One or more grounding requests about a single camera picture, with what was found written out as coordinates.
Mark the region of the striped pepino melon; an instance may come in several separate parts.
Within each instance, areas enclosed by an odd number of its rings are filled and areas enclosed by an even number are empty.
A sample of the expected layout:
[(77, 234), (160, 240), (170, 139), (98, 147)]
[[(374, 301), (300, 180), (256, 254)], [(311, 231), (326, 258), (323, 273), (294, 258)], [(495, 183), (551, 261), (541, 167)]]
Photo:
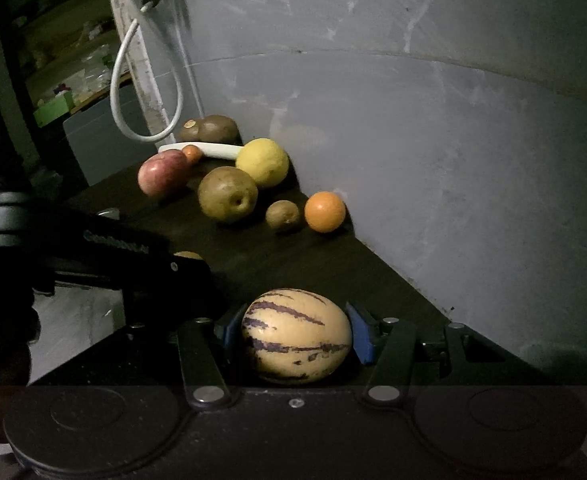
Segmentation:
[(330, 299), (299, 288), (269, 290), (252, 301), (243, 336), (261, 375), (303, 384), (333, 373), (352, 347), (348, 316)]

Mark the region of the small brown kiwi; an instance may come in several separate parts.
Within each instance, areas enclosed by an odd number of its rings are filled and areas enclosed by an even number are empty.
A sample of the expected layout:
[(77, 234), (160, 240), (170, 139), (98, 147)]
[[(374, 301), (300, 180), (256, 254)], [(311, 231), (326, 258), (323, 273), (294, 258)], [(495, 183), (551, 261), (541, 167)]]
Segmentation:
[(266, 223), (271, 229), (293, 226), (300, 221), (299, 207), (290, 200), (277, 200), (266, 209)]

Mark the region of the green-brown pear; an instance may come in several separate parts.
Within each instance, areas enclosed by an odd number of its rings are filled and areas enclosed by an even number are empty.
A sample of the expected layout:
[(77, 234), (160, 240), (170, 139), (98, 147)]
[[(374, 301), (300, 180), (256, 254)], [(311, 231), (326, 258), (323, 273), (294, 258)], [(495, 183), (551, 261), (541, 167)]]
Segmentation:
[(258, 188), (245, 171), (222, 166), (211, 170), (202, 179), (197, 196), (200, 209), (208, 218), (228, 221), (254, 211)]

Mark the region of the red apple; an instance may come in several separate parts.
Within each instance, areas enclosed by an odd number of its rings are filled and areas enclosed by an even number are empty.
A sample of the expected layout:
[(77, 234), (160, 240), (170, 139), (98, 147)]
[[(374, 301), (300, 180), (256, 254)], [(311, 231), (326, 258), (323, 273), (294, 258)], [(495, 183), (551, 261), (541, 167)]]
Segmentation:
[(149, 197), (158, 197), (188, 180), (190, 163), (180, 150), (167, 150), (152, 155), (137, 172), (137, 183)]

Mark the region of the yellow lemon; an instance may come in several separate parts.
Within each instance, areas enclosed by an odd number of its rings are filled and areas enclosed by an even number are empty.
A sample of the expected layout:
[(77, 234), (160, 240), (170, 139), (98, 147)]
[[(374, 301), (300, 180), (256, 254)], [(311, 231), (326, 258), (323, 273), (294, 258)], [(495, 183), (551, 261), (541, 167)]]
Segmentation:
[(242, 147), (235, 166), (249, 174), (260, 188), (270, 188), (286, 178), (289, 157), (272, 139), (260, 138)]

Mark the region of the small orange tangerine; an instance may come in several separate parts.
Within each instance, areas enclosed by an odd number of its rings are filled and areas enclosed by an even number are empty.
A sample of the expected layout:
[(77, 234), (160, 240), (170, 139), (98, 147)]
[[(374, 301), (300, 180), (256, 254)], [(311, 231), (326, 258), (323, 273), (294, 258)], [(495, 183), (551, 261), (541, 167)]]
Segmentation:
[(182, 148), (182, 153), (187, 160), (188, 165), (195, 165), (204, 157), (204, 152), (195, 144), (187, 144)]

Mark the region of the green box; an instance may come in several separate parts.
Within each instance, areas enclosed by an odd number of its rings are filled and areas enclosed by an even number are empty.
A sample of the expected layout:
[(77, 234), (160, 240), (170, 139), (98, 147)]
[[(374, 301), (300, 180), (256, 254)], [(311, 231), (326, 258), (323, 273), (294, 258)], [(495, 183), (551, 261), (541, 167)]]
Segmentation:
[(63, 91), (56, 94), (53, 99), (40, 105), (33, 113), (36, 124), (44, 127), (54, 120), (71, 112), (74, 107), (73, 94), (69, 91)]

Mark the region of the orange fruit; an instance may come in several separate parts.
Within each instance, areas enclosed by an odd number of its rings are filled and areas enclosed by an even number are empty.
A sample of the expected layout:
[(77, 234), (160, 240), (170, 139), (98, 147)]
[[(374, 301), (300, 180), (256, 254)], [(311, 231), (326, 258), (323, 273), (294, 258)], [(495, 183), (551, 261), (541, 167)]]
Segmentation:
[(333, 192), (317, 192), (304, 205), (304, 219), (313, 231), (333, 232), (341, 226), (347, 215), (342, 198)]

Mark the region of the white leek stalk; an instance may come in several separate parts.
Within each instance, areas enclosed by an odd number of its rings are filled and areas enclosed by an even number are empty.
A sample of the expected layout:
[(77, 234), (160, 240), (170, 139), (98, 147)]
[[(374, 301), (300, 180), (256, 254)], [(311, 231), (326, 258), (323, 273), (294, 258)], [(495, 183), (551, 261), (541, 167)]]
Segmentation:
[(236, 160), (240, 151), (241, 146), (233, 144), (223, 143), (207, 143), (207, 142), (180, 142), (160, 145), (158, 152), (162, 153), (169, 150), (180, 150), (187, 146), (196, 146), (198, 150), (202, 151), (202, 155), (210, 158), (220, 158), (226, 160)]

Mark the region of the kiwi with sticker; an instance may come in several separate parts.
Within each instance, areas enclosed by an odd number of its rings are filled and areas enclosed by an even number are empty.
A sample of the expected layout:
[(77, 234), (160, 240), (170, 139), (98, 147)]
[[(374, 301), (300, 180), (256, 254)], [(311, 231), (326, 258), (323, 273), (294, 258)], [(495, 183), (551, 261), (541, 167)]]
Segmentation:
[(200, 141), (200, 120), (188, 119), (184, 122), (181, 129), (175, 133), (175, 138), (180, 142), (199, 142)]

